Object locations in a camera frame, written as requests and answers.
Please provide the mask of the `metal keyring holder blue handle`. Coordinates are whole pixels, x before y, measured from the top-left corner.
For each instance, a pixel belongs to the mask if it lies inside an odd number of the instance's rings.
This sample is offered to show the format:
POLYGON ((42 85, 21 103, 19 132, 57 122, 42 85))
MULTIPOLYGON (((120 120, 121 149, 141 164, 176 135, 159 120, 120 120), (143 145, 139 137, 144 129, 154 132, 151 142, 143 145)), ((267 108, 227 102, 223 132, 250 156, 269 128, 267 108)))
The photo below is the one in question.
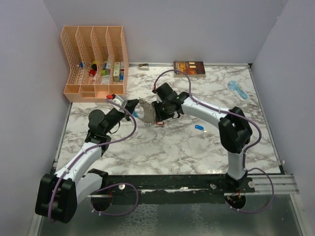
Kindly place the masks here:
POLYGON ((133 116, 138 118, 145 126, 152 126, 156 123, 156 112, 153 105, 143 98, 138 98, 139 103, 133 111, 133 116))

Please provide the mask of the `blue key tag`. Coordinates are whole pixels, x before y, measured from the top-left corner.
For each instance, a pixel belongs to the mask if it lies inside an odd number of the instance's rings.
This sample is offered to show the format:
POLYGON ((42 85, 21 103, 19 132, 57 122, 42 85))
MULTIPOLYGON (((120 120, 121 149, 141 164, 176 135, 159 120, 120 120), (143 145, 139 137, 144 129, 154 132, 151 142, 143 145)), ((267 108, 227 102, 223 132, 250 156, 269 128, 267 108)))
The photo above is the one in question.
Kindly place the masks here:
POLYGON ((205 130, 205 128, 204 128, 203 126, 201 126, 201 125, 195 125, 194 127, 195 127, 195 129, 197 129, 197 130, 199 130, 199 131, 202 131, 202 132, 204 132, 204 133, 207 133, 207 131, 205 130))

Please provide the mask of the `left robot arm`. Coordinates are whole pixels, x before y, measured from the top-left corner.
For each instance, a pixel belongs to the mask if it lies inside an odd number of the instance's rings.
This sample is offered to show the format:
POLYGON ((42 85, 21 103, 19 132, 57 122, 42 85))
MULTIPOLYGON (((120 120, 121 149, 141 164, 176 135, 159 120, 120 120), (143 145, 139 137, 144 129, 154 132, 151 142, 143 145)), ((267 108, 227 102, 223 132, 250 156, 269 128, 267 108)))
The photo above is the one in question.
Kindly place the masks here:
POLYGON ((59 171, 41 178, 35 204, 37 215, 68 223, 78 204, 90 193, 108 190, 109 182, 103 175, 86 171, 114 143, 110 131, 124 118, 135 120, 132 113, 139 100, 126 100, 122 95, 109 95, 106 100, 113 108, 107 114, 99 109, 90 112, 88 133, 80 151, 59 171))

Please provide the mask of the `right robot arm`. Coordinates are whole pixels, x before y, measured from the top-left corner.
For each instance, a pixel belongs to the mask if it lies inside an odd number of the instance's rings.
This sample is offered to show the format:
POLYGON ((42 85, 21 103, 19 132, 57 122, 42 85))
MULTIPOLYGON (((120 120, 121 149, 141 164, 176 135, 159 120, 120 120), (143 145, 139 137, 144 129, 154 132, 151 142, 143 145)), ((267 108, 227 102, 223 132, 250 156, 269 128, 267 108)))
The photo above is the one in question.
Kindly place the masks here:
POLYGON ((219 130, 220 142, 228 153, 229 178, 226 187, 231 192, 238 192, 244 186, 243 178, 247 175, 244 162, 244 151, 249 144, 252 129, 245 120, 243 111, 219 108, 210 109, 210 105, 198 101, 187 92, 178 94, 168 83, 164 83, 152 90, 157 95, 157 100, 152 103, 156 122, 162 122, 169 118, 179 118, 180 115, 189 115, 201 119, 219 130))

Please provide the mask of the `green white box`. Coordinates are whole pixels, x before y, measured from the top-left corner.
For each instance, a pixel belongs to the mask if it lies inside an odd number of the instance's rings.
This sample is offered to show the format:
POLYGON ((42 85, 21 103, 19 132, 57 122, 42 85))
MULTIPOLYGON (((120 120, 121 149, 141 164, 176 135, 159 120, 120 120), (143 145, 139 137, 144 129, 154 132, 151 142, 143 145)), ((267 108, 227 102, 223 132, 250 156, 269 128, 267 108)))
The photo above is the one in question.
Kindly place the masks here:
POLYGON ((113 70, 113 79, 114 82, 119 82, 120 81, 120 70, 121 70, 121 63, 115 62, 114 63, 114 70, 113 70))

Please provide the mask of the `brown book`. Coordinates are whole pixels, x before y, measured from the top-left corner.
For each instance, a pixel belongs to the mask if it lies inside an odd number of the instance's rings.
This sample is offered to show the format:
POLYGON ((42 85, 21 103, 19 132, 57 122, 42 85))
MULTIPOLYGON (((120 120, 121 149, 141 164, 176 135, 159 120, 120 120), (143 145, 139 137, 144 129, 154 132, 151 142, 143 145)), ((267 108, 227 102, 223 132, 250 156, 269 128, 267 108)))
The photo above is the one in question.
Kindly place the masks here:
POLYGON ((205 67, 202 61, 174 61, 173 67, 174 70, 176 70, 176 72, 174 72, 175 77, 184 77, 179 71, 184 72, 189 77, 206 77, 205 67))

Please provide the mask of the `red round bottle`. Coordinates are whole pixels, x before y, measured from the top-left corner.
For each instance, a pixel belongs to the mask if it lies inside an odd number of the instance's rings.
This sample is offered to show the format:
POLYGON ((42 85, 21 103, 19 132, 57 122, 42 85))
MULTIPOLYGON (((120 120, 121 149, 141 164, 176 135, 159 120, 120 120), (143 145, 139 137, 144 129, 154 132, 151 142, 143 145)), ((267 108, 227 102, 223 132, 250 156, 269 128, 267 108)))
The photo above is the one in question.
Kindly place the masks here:
POLYGON ((95 71, 95 70, 92 69, 92 70, 89 71, 89 75, 90 75, 90 76, 94 76, 95 74, 96 74, 96 71, 95 71))

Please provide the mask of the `orange plastic file organizer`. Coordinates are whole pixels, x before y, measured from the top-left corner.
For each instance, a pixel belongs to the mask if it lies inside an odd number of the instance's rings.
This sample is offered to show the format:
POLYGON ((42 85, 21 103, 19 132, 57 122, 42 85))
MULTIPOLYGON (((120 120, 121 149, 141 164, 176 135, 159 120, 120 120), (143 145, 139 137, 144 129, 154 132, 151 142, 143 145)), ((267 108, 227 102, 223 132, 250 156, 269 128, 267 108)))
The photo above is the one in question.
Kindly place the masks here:
POLYGON ((70 69, 63 91, 69 102, 105 102, 109 94, 126 94, 129 59, 122 26, 65 26, 61 41, 70 69), (114 82, 118 61, 120 81, 114 82))

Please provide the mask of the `blue packaged toothbrush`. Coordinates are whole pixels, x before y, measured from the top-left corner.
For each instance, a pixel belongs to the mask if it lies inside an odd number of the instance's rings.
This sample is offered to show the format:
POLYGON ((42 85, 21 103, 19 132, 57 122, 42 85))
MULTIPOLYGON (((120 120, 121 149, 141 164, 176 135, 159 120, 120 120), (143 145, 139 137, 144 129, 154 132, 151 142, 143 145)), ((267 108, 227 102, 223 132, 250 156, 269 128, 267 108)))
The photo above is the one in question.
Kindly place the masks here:
POLYGON ((247 102, 249 100, 248 94, 242 89, 241 85, 236 81, 229 81, 227 88, 240 100, 247 102))

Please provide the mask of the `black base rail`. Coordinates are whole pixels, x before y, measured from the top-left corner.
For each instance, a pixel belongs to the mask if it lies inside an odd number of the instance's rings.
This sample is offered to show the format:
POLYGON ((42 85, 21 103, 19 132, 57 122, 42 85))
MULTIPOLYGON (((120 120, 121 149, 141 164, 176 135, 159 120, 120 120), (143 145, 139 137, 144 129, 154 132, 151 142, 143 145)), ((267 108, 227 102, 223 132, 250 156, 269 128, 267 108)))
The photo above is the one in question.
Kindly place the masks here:
POLYGON ((92 197, 100 204, 223 204, 225 194, 254 192, 251 177, 232 180, 226 174, 109 175, 97 169, 89 172, 102 178, 101 190, 92 197))

